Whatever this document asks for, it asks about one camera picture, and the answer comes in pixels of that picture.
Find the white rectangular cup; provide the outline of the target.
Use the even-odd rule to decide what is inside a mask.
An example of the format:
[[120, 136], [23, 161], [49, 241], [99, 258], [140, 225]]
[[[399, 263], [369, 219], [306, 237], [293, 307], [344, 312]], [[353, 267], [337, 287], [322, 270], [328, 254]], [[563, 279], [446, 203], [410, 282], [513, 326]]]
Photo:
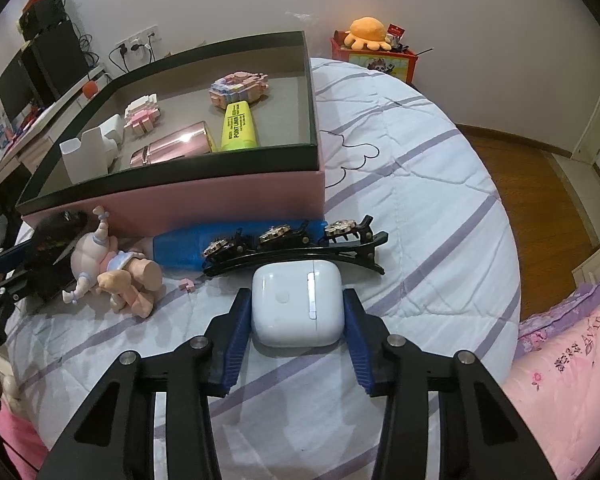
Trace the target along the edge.
[[117, 142], [104, 136], [99, 127], [61, 142], [59, 148], [72, 184], [106, 176], [119, 153]]

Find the pink black storage box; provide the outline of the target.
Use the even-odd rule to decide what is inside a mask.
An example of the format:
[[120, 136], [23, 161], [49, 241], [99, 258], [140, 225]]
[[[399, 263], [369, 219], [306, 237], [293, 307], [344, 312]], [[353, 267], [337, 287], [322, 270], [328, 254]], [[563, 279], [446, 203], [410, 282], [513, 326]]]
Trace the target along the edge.
[[[130, 167], [143, 144], [196, 122], [205, 122], [218, 138], [224, 113], [212, 105], [209, 88], [238, 70], [265, 73], [270, 81], [268, 95], [251, 107], [256, 148]], [[58, 140], [82, 136], [144, 94], [155, 94], [161, 107], [155, 130], [126, 139], [110, 174], [78, 184], [71, 183], [53, 146], [20, 195], [23, 221], [35, 226], [57, 211], [102, 205], [114, 232], [153, 236], [199, 223], [323, 217], [325, 168], [303, 32], [206, 44], [132, 70], [99, 92]]]

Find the black flower hair clip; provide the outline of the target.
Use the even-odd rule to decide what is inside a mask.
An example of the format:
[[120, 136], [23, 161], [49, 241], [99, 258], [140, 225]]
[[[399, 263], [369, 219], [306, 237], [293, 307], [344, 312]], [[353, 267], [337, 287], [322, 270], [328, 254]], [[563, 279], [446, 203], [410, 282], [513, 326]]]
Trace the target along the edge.
[[376, 261], [376, 249], [388, 243], [389, 234], [372, 229], [373, 218], [361, 221], [338, 220], [316, 231], [311, 222], [298, 226], [274, 224], [260, 233], [243, 228], [212, 240], [202, 252], [202, 272], [209, 278], [266, 264], [325, 260], [360, 266], [380, 275], [384, 268]]

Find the black computer monitor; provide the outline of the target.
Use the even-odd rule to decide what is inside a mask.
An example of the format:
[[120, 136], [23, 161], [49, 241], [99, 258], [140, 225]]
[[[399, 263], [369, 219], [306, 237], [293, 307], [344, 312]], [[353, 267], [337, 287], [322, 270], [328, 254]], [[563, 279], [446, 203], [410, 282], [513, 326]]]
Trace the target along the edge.
[[44, 105], [43, 76], [29, 52], [18, 51], [0, 76], [0, 100], [10, 122], [28, 106]]

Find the blue comb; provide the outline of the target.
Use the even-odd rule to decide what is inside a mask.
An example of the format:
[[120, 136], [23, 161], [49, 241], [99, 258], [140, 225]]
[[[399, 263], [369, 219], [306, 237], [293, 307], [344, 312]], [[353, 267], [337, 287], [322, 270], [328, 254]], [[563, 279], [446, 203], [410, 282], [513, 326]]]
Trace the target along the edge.
[[324, 220], [271, 220], [197, 224], [157, 235], [147, 255], [164, 268], [203, 271], [253, 252], [324, 244]]

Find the white earbuds case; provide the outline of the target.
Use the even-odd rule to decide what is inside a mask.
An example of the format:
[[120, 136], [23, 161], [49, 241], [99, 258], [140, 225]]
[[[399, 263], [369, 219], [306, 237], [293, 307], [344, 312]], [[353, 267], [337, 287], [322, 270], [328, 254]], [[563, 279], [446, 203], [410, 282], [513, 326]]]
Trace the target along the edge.
[[327, 347], [343, 333], [343, 288], [336, 264], [267, 264], [254, 272], [251, 292], [252, 330], [265, 347]]

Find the yellow highlighter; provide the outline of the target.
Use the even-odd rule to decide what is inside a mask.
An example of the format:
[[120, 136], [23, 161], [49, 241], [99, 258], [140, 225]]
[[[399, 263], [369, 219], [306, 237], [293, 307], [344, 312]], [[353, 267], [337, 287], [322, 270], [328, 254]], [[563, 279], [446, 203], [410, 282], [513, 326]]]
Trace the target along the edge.
[[258, 146], [250, 105], [238, 101], [227, 105], [221, 134], [221, 150], [236, 151]]

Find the wall power outlet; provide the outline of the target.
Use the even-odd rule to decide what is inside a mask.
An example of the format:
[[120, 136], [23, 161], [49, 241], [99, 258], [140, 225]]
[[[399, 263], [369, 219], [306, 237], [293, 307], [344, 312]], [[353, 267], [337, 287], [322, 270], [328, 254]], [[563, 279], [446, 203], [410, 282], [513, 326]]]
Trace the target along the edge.
[[132, 60], [149, 61], [157, 57], [155, 47], [160, 41], [159, 27], [152, 25], [125, 40], [118, 41], [116, 47], [125, 46], [126, 53]]

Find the rose gold metallic case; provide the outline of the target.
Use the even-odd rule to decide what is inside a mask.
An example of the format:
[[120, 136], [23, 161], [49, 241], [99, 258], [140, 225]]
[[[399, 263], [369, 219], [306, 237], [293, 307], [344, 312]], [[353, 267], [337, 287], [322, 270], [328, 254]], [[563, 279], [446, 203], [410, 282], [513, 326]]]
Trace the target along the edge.
[[215, 144], [206, 122], [195, 122], [135, 151], [131, 167], [148, 166], [178, 158], [194, 157], [215, 151]]

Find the small pink block figure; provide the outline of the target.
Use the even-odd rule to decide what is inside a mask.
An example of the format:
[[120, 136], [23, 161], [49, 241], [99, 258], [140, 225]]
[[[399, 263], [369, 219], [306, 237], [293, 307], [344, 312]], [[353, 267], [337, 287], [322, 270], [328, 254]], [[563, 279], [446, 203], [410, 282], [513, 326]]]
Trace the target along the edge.
[[145, 94], [132, 101], [124, 111], [124, 132], [133, 136], [143, 136], [155, 129], [161, 116], [158, 96]]

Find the white desk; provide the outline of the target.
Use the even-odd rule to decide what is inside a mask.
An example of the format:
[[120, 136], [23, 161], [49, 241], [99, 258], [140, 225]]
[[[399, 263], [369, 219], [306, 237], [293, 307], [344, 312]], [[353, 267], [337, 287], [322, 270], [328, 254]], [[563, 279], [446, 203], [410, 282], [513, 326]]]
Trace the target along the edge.
[[27, 131], [6, 153], [0, 156], [0, 184], [20, 167], [34, 174], [46, 154], [79, 112], [88, 104], [83, 87], [88, 82], [102, 90], [111, 80], [105, 65], [100, 63], [79, 80], [64, 96], [35, 119]]

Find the orange octopus plush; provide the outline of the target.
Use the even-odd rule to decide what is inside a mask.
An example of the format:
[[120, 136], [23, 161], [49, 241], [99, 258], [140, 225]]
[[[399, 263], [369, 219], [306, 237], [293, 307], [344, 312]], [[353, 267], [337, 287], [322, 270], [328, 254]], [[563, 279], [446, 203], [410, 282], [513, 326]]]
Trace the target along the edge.
[[343, 39], [346, 48], [355, 51], [390, 51], [391, 44], [386, 40], [387, 29], [377, 18], [366, 16], [354, 20]]

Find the orange ball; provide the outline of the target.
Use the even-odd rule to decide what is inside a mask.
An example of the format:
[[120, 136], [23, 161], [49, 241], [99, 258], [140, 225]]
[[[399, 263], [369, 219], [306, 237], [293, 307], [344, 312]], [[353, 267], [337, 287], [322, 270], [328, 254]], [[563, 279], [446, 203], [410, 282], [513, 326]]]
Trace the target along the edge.
[[82, 93], [88, 100], [93, 99], [98, 92], [99, 88], [94, 80], [88, 80], [82, 87]]

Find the pink block toy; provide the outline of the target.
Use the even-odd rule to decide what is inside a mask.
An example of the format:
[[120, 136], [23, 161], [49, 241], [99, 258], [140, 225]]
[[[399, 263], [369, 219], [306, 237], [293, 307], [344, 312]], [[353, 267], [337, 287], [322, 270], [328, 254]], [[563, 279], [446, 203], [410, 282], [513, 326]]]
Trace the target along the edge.
[[267, 94], [268, 75], [264, 73], [231, 73], [217, 79], [209, 89], [211, 103], [222, 110], [239, 101], [257, 102]]

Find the baby doll figurine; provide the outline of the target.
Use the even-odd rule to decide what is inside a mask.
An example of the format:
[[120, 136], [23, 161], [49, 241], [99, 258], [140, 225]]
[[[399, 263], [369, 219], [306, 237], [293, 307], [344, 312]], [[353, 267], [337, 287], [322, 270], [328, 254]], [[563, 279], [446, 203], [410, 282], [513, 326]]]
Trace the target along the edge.
[[62, 301], [76, 304], [88, 292], [106, 292], [114, 312], [129, 308], [132, 315], [148, 318], [163, 285], [160, 266], [143, 252], [119, 247], [117, 237], [109, 234], [109, 212], [104, 207], [95, 207], [93, 214], [97, 228], [81, 236], [73, 248], [70, 266], [76, 286], [61, 293]]

